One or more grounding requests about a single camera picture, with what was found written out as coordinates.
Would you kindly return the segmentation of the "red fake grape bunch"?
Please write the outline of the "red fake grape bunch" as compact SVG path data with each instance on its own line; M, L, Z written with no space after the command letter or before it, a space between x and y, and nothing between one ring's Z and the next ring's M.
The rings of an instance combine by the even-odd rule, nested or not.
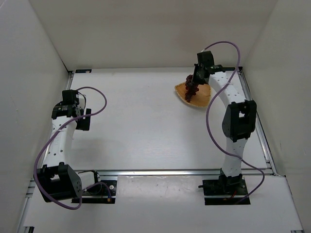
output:
M185 82L185 89L186 89L185 100L186 100L186 102L190 102L191 98L196 95L196 92L199 90L198 85L199 85L199 83L198 83L198 81L196 81L194 79L193 74L189 75L186 78L186 82Z

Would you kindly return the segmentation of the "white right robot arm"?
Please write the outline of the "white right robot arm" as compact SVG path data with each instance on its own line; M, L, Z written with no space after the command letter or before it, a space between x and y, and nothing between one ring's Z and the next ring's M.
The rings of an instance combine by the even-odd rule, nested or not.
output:
M245 145L255 130L257 105L253 100L247 100L231 83L235 73L227 76L221 65L204 67L194 65L192 82L208 84L219 97L226 110L222 120L222 130L226 137L225 160L221 167L216 184L210 189L220 194L236 192L242 185L242 159Z

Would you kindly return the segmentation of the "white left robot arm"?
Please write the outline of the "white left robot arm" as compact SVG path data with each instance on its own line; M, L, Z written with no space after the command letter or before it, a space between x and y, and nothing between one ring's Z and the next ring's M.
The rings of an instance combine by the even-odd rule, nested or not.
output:
M86 187L97 181L95 171L78 174L69 165L75 130L88 131L90 127L89 116L76 119L91 113L85 105L84 100L62 101L52 110L52 132L57 135L48 146L42 167L36 170L36 183L45 202L50 202L51 198L57 201L77 199Z

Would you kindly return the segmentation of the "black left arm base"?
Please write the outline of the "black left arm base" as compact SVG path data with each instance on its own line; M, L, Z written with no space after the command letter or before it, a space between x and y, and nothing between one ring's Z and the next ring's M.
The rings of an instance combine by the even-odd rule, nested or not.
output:
M82 203L85 204L115 204L117 193L117 179L108 178L83 192Z

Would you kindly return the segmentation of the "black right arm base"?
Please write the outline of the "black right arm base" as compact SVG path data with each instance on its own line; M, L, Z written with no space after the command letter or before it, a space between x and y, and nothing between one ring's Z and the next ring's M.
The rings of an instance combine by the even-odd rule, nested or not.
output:
M221 187L219 180L202 180L198 188L203 190L206 206L251 204L249 197L243 199L248 194L244 179L239 184L225 189Z

